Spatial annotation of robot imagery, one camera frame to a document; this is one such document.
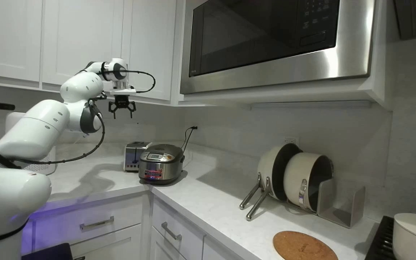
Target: round wooden board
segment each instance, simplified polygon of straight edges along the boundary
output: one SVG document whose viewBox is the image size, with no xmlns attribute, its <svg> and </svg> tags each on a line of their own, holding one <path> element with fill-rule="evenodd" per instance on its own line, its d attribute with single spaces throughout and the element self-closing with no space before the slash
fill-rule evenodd
<svg viewBox="0 0 416 260">
<path fill-rule="evenodd" d="M 275 251 L 284 260 L 337 260 L 320 240 L 294 231 L 277 232 L 272 238 Z"/>
</svg>

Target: cabinet handle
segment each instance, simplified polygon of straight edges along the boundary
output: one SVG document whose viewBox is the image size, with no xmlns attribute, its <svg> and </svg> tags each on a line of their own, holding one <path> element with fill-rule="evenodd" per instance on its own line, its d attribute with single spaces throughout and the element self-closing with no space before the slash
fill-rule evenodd
<svg viewBox="0 0 416 260">
<path fill-rule="evenodd" d="M 167 222 L 161 222 L 161 228 L 163 228 L 173 240 L 177 240 L 177 241 L 181 240 L 181 235 L 180 235 L 180 234 L 176 235 L 173 231 L 168 230 Z"/>
<path fill-rule="evenodd" d="M 92 230 L 92 228 L 98 228 L 100 225 L 112 224 L 113 221 L 115 221 L 115 218 L 109 217 L 108 219 L 102 219 L 102 221 L 96 221 L 96 222 L 90 222 L 90 224 L 80 224 L 79 230 L 80 231 L 87 231 L 87 230 Z"/>
</svg>

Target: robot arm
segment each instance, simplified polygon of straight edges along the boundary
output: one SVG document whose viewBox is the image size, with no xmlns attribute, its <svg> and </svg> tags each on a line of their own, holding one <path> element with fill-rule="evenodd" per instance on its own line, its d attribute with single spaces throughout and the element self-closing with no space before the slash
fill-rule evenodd
<svg viewBox="0 0 416 260">
<path fill-rule="evenodd" d="M 0 139 L 0 237 L 15 234 L 14 240 L 17 241 L 0 241 L 0 260 L 20 258 L 20 234 L 17 231 L 50 195 L 48 178 L 31 170 L 14 169 L 11 160 L 40 160 L 54 146 L 64 128 L 93 133 L 103 127 L 95 101 L 112 97 L 115 108 L 128 107 L 128 95 L 137 91 L 125 87 L 126 72 L 129 71 L 121 59 L 90 62 L 61 84 L 63 102 L 54 100 L 37 102 Z M 105 92 L 102 81 L 112 81 L 113 89 Z"/>
<path fill-rule="evenodd" d="M 100 128 L 96 100 L 119 97 L 128 100 L 135 94 L 125 87 L 126 65 L 121 59 L 90 62 L 85 69 L 60 87 L 63 102 L 44 100 L 31 107 L 15 126 L 0 139 L 0 154 L 7 159 L 40 160 L 54 146 L 63 128 L 95 133 Z M 103 91 L 102 81 L 112 81 L 111 92 Z"/>
</svg>

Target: white countertop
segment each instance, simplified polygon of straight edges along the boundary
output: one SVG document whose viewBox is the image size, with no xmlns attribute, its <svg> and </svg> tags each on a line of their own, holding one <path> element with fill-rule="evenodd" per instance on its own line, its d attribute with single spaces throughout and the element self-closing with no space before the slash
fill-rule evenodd
<svg viewBox="0 0 416 260">
<path fill-rule="evenodd" d="M 189 150 L 187 175 L 168 186 L 141 185 L 135 173 L 121 170 L 121 157 L 100 156 L 61 165 L 50 175 L 51 196 L 43 209 L 151 191 L 206 234 L 243 258 L 278 258 L 272 237 L 278 231 L 298 231 L 327 244 L 339 260 L 362 260 L 373 222 L 360 221 L 350 230 L 316 215 L 294 215 L 269 198 L 245 221 L 251 208 L 239 209 L 246 183 L 241 176 L 216 169 L 215 160 Z"/>
</svg>

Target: rice cooker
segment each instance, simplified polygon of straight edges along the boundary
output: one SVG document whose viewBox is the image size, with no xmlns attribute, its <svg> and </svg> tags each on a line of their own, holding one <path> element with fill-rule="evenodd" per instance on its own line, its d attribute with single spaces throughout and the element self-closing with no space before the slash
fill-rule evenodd
<svg viewBox="0 0 416 260">
<path fill-rule="evenodd" d="M 141 182 L 165 185 L 181 175 L 183 150 L 173 144 L 152 144 L 139 154 L 138 178 Z"/>
</svg>

